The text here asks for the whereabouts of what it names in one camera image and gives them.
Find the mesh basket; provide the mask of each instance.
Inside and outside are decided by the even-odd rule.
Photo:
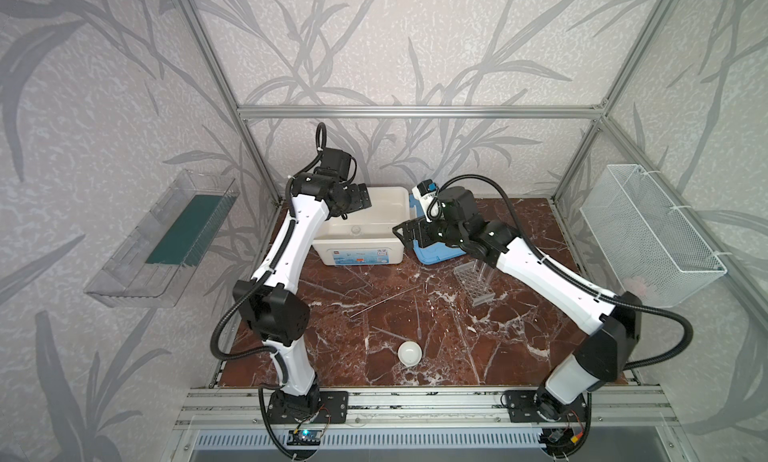
[[[607,166],[581,214],[621,286],[646,305],[672,307],[726,273],[641,166]]]

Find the clear plastic tray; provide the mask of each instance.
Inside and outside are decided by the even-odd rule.
[[[453,275],[464,288],[473,307],[490,302],[496,297],[491,288],[495,272],[494,267],[479,260],[461,264],[453,269]]]
[[[182,170],[91,279],[109,307],[173,307],[240,194],[235,179]]]

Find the brown marble tabletop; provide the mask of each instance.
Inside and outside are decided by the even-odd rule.
[[[575,270],[547,200],[513,202],[533,242]],[[512,224],[501,199],[480,199],[478,207],[486,219]],[[584,334],[543,297],[500,272],[492,282],[495,299],[473,307],[453,275],[456,265],[469,260],[461,256],[422,265],[406,250],[398,265],[333,267],[310,250],[297,295],[311,306],[305,338],[321,386],[540,384]],[[422,360],[412,368],[398,361],[397,349],[405,340],[422,348]],[[258,337],[241,324],[232,350],[257,345]],[[259,354],[227,362],[220,386],[262,382],[275,383],[276,373],[269,357]]]

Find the gray wall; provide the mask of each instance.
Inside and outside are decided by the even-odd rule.
[[[599,104],[655,0],[196,0],[240,104]],[[273,178],[301,168],[307,120],[254,120]],[[583,120],[332,120],[360,180],[480,171],[551,195]],[[481,194],[491,193],[485,186]]]
[[[768,248],[766,158],[768,0],[680,0],[610,114],[710,224],[764,288]],[[559,202],[587,269],[613,275],[578,214],[607,163],[624,158],[598,139]],[[768,451],[768,336],[718,281],[675,309],[696,330],[689,349],[641,369],[661,383],[703,461],[764,460]],[[647,318],[636,358],[679,340]]]
[[[0,0],[0,460],[155,460],[274,213],[170,0]],[[175,308],[83,287],[182,168],[241,195]]]

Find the white cup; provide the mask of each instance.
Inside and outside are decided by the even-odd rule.
[[[422,360],[422,348],[413,341],[403,342],[397,349],[397,357],[406,367],[413,367]]]

